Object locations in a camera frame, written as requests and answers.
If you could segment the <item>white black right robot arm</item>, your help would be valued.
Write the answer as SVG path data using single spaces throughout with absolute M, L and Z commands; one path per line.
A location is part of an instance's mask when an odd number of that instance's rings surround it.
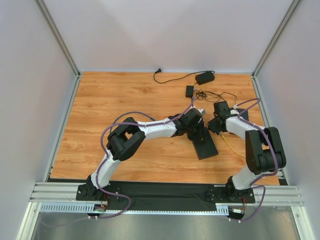
M 229 177 L 225 185 L 229 197 L 246 193 L 253 184 L 267 176 L 275 176 L 287 164 L 279 130 L 276 127 L 264 127 L 242 117 L 244 110 L 238 106 L 229 107 L 226 101 L 213 104 L 214 118 L 208 122 L 208 128 L 219 135 L 229 132 L 245 141 L 246 164 L 242 170 Z

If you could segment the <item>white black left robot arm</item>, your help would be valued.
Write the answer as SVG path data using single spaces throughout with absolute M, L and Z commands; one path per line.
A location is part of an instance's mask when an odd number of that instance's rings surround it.
M 203 108 L 188 108 L 183 113 L 169 116 L 163 120 L 141 122 L 132 117 L 114 124 L 115 129 L 108 135 L 104 144 L 104 130 L 100 144 L 104 157 L 99 167 L 86 180 L 91 195 L 109 184 L 111 176 L 121 162 L 130 159 L 144 141 L 156 138 L 172 138 L 187 135 L 191 141 L 202 141 L 204 136 Z

